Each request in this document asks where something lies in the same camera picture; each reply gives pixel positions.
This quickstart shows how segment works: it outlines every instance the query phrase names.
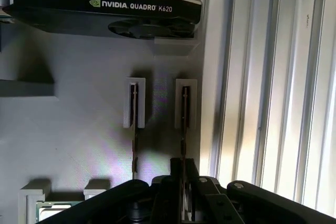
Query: metal strip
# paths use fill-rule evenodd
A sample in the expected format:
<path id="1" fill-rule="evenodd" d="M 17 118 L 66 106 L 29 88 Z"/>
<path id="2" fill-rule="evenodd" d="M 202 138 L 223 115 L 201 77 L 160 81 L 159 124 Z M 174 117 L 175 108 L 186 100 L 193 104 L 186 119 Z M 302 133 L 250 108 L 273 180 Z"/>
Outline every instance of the metal strip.
<path id="1" fill-rule="evenodd" d="M 245 62 L 245 77 L 240 115 L 241 144 L 236 179 L 255 181 L 255 146 L 258 134 L 258 117 L 262 75 L 267 47 L 269 0 L 251 0 L 249 35 Z"/>
<path id="2" fill-rule="evenodd" d="M 216 163 L 212 151 L 217 151 L 218 144 L 213 140 L 215 118 L 222 117 L 219 106 L 221 101 L 222 73 L 224 69 L 224 45 L 226 41 L 228 0 L 206 0 L 204 29 L 204 64 L 202 78 L 202 111 L 201 111 L 201 145 L 199 171 L 201 175 L 208 175 L 210 158 Z"/>
<path id="3" fill-rule="evenodd" d="M 305 205 L 316 207 L 317 210 L 334 217 L 336 199 L 334 186 L 336 179 L 335 17 L 335 1 L 324 0 L 315 103 L 303 198 Z"/>
<path id="4" fill-rule="evenodd" d="M 222 50 L 219 51 L 222 57 L 218 60 L 217 68 L 217 90 L 220 92 L 216 93 L 215 102 L 215 117 L 214 117 L 214 129 L 213 129 L 213 141 L 212 150 L 210 156 L 210 166 L 209 175 L 212 177 L 219 177 L 219 163 L 220 156 L 222 152 L 222 142 L 223 142 L 223 127 L 224 127 L 224 112 L 226 105 L 226 85 L 227 85 L 227 73 L 228 73 L 228 62 L 229 57 L 224 57 L 224 55 L 229 55 L 230 51 L 230 41 L 231 41 L 231 29 L 233 22 L 233 7 L 234 0 L 224 0 L 224 6 L 226 6 L 226 12 L 224 13 L 224 20 L 226 20 L 223 25 L 222 31 L 222 45 L 225 45 Z"/>
<path id="5" fill-rule="evenodd" d="M 277 35 L 277 24 L 278 24 L 278 10 L 279 10 L 279 0 L 270 0 L 269 8 L 269 30 L 267 34 L 268 44 L 266 48 L 266 58 L 264 61 L 264 79 L 263 79 L 263 95 L 261 96 L 260 104 L 260 116 L 258 130 L 259 135 L 257 136 L 257 143 L 255 149 L 255 163 L 254 163 L 254 182 L 256 185 L 261 186 L 263 172 L 264 172 L 264 161 L 265 161 L 265 149 L 266 149 L 266 134 L 268 129 L 268 117 L 270 109 L 269 93 L 271 89 L 272 82 L 272 72 L 273 72 L 273 62 L 274 62 L 274 50 L 275 50 L 275 38 Z"/>
<path id="6" fill-rule="evenodd" d="M 269 111 L 266 129 L 266 147 L 262 187 L 275 191 L 278 167 L 281 164 L 281 136 L 285 130 L 280 122 L 283 118 L 286 99 L 288 63 L 291 51 L 292 27 L 296 0 L 279 0 L 276 36 L 274 38 L 274 59 L 270 68 Z"/>
<path id="7" fill-rule="evenodd" d="M 236 159 L 238 158 L 238 131 L 243 90 L 243 73 L 249 29 L 251 0 L 235 0 L 234 18 L 230 41 L 229 69 L 226 89 L 226 106 L 223 129 L 224 146 L 219 166 L 219 182 L 228 184 L 236 177 Z"/>
<path id="8" fill-rule="evenodd" d="M 330 61 L 328 62 L 327 59 L 323 60 L 322 58 L 329 57 L 331 59 L 331 57 L 328 56 L 328 52 L 332 52 L 333 44 L 333 28 L 329 29 L 329 32 L 327 32 L 327 36 L 332 36 L 329 39 L 324 39 L 325 41 L 322 41 L 321 32 L 322 29 L 325 30 L 325 28 L 323 28 L 323 26 L 325 26 L 323 25 L 323 20 L 325 16 L 325 14 L 323 13 L 323 9 L 324 0 L 315 0 L 295 191 L 295 201 L 302 203 L 303 197 L 305 197 L 305 202 L 308 203 L 310 207 L 314 207 L 316 203 L 318 181 L 316 178 L 319 173 L 319 160 L 323 140 L 325 107 L 328 95 L 327 92 L 323 91 L 324 87 L 322 86 L 324 86 L 324 83 L 320 83 L 321 74 L 328 75 L 328 79 L 326 80 L 326 85 L 328 85 L 331 65 Z M 323 71 L 321 72 L 318 70 L 320 67 L 326 68 L 322 68 Z M 309 156 L 311 156 L 313 160 L 310 160 L 310 164 L 308 165 L 307 158 L 309 158 Z M 304 188 L 307 185 L 310 187 L 310 189 L 314 189 L 314 191 L 308 192 L 304 196 Z"/>

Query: gray plastic bracket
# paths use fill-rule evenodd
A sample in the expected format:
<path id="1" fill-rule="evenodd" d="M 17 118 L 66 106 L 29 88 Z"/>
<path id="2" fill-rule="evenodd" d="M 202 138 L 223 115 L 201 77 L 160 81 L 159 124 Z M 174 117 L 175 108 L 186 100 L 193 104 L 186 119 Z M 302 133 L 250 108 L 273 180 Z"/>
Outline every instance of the gray plastic bracket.
<path id="1" fill-rule="evenodd" d="M 138 96 L 138 128 L 145 128 L 145 97 L 146 97 L 146 78 L 129 77 L 125 80 L 124 93 L 124 128 L 129 128 L 131 122 L 131 86 L 137 84 L 139 89 Z"/>
<path id="2" fill-rule="evenodd" d="M 189 128 L 196 129 L 197 80 L 176 79 L 175 85 L 175 128 L 181 128 L 181 102 L 183 87 L 190 87 Z"/>
<path id="3" fill-rule="evenodd" d="M 51 183 L 33 180 L 18 193 L 18 224 L 36 222 L 36 202 L 45 201 L 51 191 Z"/>

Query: metal panel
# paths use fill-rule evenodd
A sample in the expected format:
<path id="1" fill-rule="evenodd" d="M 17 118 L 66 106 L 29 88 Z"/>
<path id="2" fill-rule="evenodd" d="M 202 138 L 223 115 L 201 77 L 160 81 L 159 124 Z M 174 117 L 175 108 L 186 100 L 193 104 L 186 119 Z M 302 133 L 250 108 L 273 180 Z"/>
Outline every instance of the metal panel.
<path id="1" fill-rule="evenodd" d="M 221 184 L 245 180 L 334 215 L 336 2 L 232 1 L 232 25 L 211 31 L 229 39 L 205 44 L 224 56 L 217 61 L 223 74 L 214 78 L 222 82 L 213 88 L 223 106 L 214 106 L 207 130 L 213 137 L 208 173 Z M 217 146 L 219 156 L 212 151 Z"/>
<path id="2" fill-rule="evenodd" d="M 59 101 L 0 99 L 0 215 L 17 223 L 17 194 L 34 178 L 53 191 L 83 191 L 89 180 L 131 179 L 132 135 L 123 128 L 124 79 L 146 78 L 146 125 L 139 133 L 139 178 L 151 183 L 169 174 L 180 154 L 174 129 L 175 79 L 202 83 L 203 37 L 189 57 L 154 57 L 154 42 L 45 33 L 2 27 L 0 79 L 15 80 L 35 58 L 46 63 Z M 201 98 L 202 89 L 197 89 Z M 198 166 L 201 99 L 196 129 L 188 132 L 187 156 Z"/>

